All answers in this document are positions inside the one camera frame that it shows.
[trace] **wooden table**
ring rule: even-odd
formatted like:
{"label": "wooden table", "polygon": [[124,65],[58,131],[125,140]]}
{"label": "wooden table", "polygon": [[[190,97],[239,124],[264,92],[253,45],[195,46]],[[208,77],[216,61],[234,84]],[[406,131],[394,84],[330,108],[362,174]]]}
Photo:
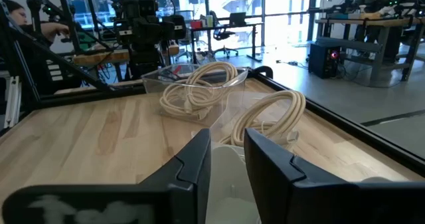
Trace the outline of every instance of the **wooden table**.
{"label": "wooden table", "polygon": [[[273,92],[248,79],[246,90]],[[158,115],[144,94],[37,110],[0,138],[0,200],[40,184],[139,183],[204,126]],[[305,111],[294,153],[348,181],[422,180],[336,126]]]}
{"label": "wooden table", "polygon": [[[386,43],[390,33],[391,27],[405,27],[409,24],[410,19],[379,19],[379,20],[367,20],[362,19],[318,19],[315,21],[319,24],[317,28],[317,42],[327,43],[328,45],[333,46],[342,46],[343,51],[345,48],[351,48],[355,50],[369,51],[376,53],[375,59],[371,60],[369,58],[361,58],[352,55],[341,55],[342,59],[351,60],[354,62],[359,62],[366,65],[372,66],[372,73],[370,79],[370,85],[374,86],[375,82],[379,80],[379,73],[382,69],[385,70],[394,70],[402,69],[402,79],[401,81],[407,81],[410,76],[410,71],[414,63],[414,57],[418,52],[418,47],[420,44],[420,37],[424,34],[425,26],[425,17],[415,17],[413,18],[412,24],[416,26],[416,39],[412,42],[410,46],[407,59],[404,64],[394,64],[394,63],[384,63],[384,51],[386,48]],[[330,38],[331,36],[331,25],[332,24],[345,24],[343,39]],[[373,25],[382,27],[381,32],[378,38],[378,44],[364,43],[361,41],[349,41],[349,32],[351,25]]]}

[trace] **floor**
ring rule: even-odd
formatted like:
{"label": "floor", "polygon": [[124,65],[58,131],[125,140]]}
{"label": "floor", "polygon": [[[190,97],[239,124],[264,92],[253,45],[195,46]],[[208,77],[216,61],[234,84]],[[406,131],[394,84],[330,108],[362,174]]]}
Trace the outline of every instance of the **floor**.
{"label": "floor", "polygon": [[[408,47],[401,47],[400,52]],[[425,53],[425,45],[419,52]],[[236,66],[256,68],[267,65],[274,70],[274,79],[291,89],[304,93],[311,100],[358,123],[367,125],[384,138],[404,149],[425,158],[425,66],[414,63],[408,82],[400,82],[400,71],[381,72],[376,87],[371,88],[369,66],[346,62],[339,78],[320,79],[308,73],[305,58],[306,47],[266,47],[258,49],[263,61],[256,62],[245,56],[250,49],[241,50],[239,56],[229,59],[219,56]],[[284,62],[297,61],[298,66]]]}

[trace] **computer tower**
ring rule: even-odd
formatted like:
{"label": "computer tower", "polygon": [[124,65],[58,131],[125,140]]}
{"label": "computer tower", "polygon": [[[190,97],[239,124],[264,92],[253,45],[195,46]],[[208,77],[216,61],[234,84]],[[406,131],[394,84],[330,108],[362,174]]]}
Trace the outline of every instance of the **computer tower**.
{"label": "computer tower", "polygon": [[311,44],[308,72],[320,78],[337,76],[341,47]]}

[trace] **coiled cable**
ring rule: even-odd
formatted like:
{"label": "coiled cable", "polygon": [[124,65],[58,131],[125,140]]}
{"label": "coiled cable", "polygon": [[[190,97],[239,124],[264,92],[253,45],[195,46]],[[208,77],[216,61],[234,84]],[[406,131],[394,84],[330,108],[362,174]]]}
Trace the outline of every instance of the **coiled cable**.
{"label": "coiled cable", "polygon": [[[226,73],[226,79],[220,84],[226,84],[238,76],[238,70],[230,63],[211,62],[198,68],[187,79],[178,80],[175,84],[169,85],[159,99],[160,105],[174,116],[192,116],[202,120],[212,106],[230,92],[229,88],[213,86],[202,80],[207,73],[214,70],[223,70]],[[184,100],[184,105],[176,105],[178,100]]]}
{"label": "coiled cable", "polygon": [[[277,122],[258,122],[256,118],[267,107],[279,100],[291,100],[292,103],[286,113]],[[223,138],[221,144],[235,146],[244,145],[245,128],[254,128],[267,138],[276,134],[287,134],[298,123],[305,109],[305,96],[298,91],[280,91],[268,95],[251,106],[236,121],[231,134]]]}

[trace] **red light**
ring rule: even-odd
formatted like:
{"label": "red light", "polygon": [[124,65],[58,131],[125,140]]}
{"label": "red light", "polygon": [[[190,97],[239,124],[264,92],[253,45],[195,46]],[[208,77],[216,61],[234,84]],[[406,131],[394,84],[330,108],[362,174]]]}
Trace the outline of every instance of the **red light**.
{"label": "red light", "polygon": [[331,53],[331,58],[332,59],[337,59],[339,57],[339,53],[338,53],[338,51],[332,51],[332,53]]}

